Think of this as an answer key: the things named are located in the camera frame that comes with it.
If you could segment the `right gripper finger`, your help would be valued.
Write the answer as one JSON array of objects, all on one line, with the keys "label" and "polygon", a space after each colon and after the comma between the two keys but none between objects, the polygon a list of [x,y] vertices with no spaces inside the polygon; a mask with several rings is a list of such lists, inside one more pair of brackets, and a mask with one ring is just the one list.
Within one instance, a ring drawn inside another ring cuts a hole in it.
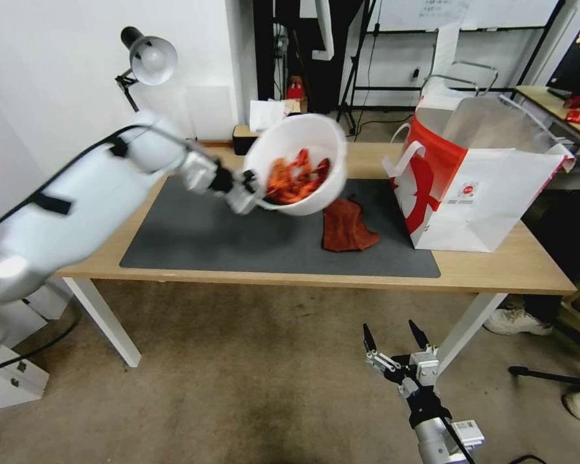
[{"label": "right gripper finger", "polygon": [[418,344],[419,351],[409,355],[410,361],[432,361],[438,360],[438,348],[433,346],[427,335],[414,323],[413,320],[408,320],[408,325],[411,330],[415,342]]},{"label": "right gripper finger", "polygon": [[366,323],[362,324],[365,361],[384,376],[400,373],[400,364],[377,350],[371,330]]}]

